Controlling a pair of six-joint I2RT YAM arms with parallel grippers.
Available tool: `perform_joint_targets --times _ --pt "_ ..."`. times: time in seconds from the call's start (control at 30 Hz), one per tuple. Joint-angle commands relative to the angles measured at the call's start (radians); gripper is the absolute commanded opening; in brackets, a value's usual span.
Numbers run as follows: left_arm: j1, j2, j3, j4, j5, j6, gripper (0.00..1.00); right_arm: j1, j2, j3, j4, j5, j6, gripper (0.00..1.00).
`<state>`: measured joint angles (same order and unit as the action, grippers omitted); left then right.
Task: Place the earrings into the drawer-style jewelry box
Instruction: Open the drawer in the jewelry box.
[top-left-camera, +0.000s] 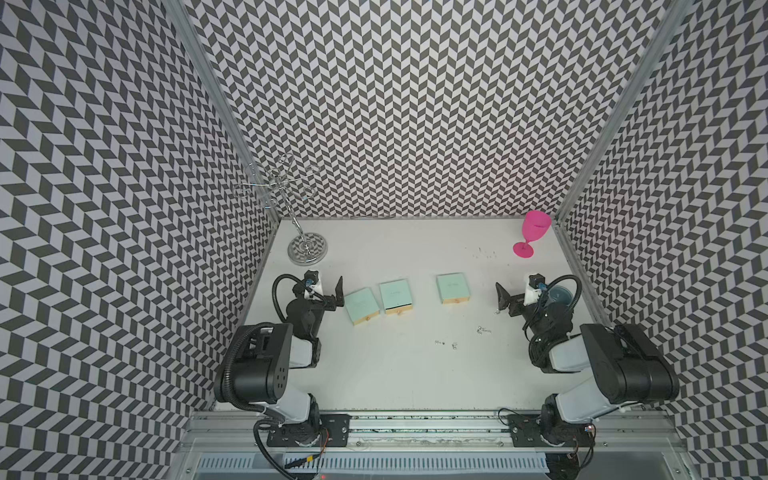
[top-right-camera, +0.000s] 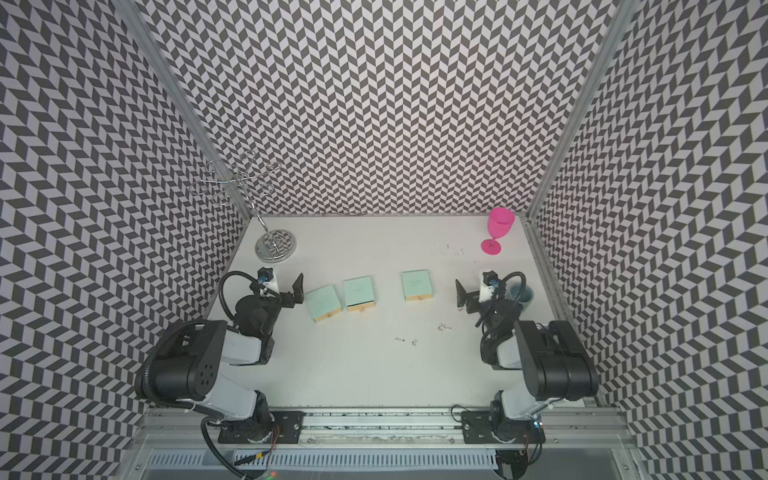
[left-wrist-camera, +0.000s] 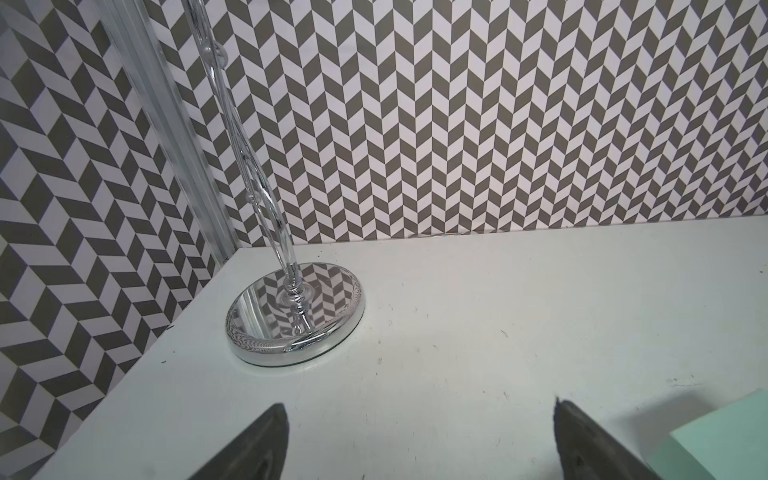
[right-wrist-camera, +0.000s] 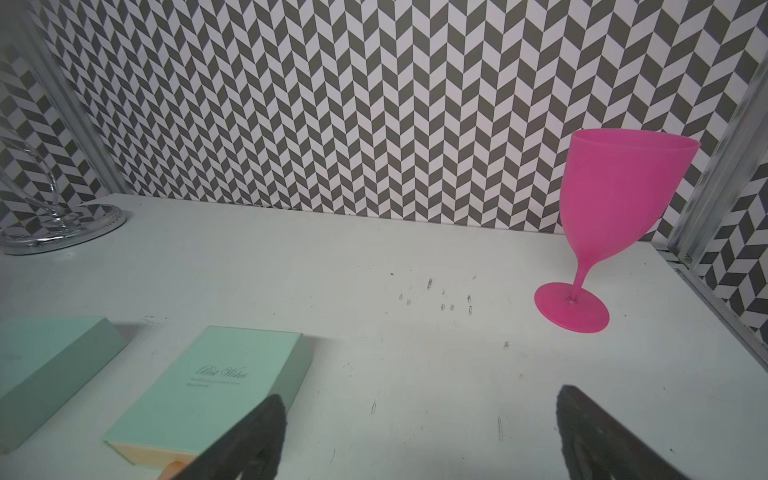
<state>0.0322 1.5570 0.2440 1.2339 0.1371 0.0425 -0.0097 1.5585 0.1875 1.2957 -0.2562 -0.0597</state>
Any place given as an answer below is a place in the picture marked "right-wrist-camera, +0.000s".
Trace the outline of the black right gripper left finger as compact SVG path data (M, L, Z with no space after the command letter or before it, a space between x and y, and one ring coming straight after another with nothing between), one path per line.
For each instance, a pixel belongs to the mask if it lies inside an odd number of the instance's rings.
M269 395L174 479L275 479L286 429L283 400Z

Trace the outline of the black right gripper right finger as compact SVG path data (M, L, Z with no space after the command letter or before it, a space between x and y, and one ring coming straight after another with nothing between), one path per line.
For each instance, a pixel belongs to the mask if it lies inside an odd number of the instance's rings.
M560 389L556 416L571 479L686 477L575 386Z

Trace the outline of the mint green drawer jewelry box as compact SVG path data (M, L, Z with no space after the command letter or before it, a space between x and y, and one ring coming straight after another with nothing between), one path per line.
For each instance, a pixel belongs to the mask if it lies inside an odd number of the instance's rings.
M268 396L291 407L311 362L301 333L209 326L103 440L132 464L189 463Z

